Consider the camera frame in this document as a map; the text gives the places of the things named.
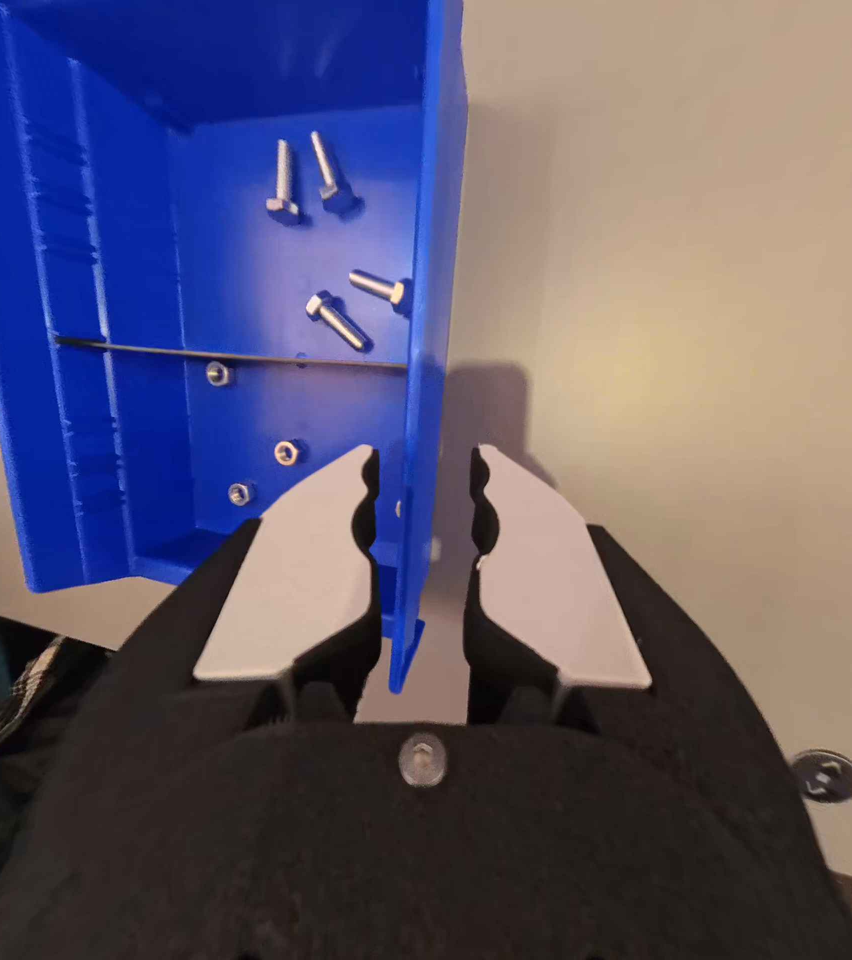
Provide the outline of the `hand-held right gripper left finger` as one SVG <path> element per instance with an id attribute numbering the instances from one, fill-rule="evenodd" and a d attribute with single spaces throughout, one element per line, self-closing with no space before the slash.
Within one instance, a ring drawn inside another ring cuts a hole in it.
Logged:
<path id="1" fill-rule="evenodd" d="M 313 684 L 355 716 L 382 654 L 372 546 L 380 457 L 360 444 L 282 494 L 259 517 L 192 677 Z"/>

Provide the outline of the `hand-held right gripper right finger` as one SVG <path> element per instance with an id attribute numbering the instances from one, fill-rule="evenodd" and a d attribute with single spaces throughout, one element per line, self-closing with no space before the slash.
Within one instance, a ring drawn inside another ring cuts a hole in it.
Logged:
<path id="1" fill-rule="evenodd" d="M 467 720 L 497 722 L 522 690 L 563 717 L 580 690 L 653 678 L 588 522 L 496 446 L 470 458 L 472 564 L 463 614 Z"/>

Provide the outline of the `blue divided parts bin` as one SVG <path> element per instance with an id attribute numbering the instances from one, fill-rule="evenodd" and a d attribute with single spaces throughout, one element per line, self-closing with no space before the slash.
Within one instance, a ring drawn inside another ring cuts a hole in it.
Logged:
<path id="1" fill-rule="evenodd" d="M 255 508 L 366 444 L 403 689 L 432 559 L 463 26 L 463 2 L 0 2 L 0 449 L 32 592 L 179 584 Z M 313 130 L 343 193 L 331 209 Z M 278 139 L 296 225 L 266 210 Z M 353 270 L 404 282 L 405 302 Z M 319 291 L 368 352 L 306 315 Z M 210 361 L 236 382 L 211 386 Z M 283 440 L 296 465 L 276 462 Z M 245 507 L 236 482 L 255 487 Z"/>

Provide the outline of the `person's plaid shirt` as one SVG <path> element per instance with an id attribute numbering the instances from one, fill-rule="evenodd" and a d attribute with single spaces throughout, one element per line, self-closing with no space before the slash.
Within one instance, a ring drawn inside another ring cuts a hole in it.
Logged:
<path id="1" fill-rule="evenodd" d="M 30 661 L 0 701 L 0 757 L 45 744 L 68 724 L 113 659 L 108 649 L 63 635 Z"/>

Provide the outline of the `steel hex bolt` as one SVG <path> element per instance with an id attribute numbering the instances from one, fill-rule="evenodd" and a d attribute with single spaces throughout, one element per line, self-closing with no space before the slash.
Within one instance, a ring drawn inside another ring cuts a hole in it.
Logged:
<path id="1" fill-rule="evenodd" d="M 344 196 L 338 179 L 337 167 L 326 148 L 324 138 L 318 130 L 310 133 L 312 151 L 320 175 L 319 194 L 324 209 L 331 210 L 333 205 Z"/>
<path id="2" fill-rule="evenodd" d="M 267 215 L 284 226 L 300 223 L 301 212 L 295 198 L 294 155 L 290 143 L 278 139 L 276 146 L 276 172 L 273 195 L 266 199 Z"/>
<path id="3" fill-rule="evenodd" d="M 343 306 L 339 297 L 328 291 L 318 291 L 308 298 L 305 313 L 311 321 L 322 322 L 336 333 L 354 352 L 365 354 L 371 348 L 371 341 L 365 331 L 348 317 Z"/>
<path id="4" fill-rule="evenodd" d="M 402 280 L 390 281 L 364 270 L 350 270 L 348 281 L 354 288 L 389 303 L 396 311 L 407 299 L 406 284 Z"/>

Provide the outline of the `round metal table fitting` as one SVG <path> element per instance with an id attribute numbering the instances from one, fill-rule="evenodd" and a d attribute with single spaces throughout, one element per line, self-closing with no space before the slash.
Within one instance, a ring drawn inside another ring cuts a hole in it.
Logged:
<path id="1" fill-rule="evenodd" d="M 852 760 L 824 749 L 804 750 L 791 761 L 801 796 L 812 803 L 835 806 L 852 800 Z"/>

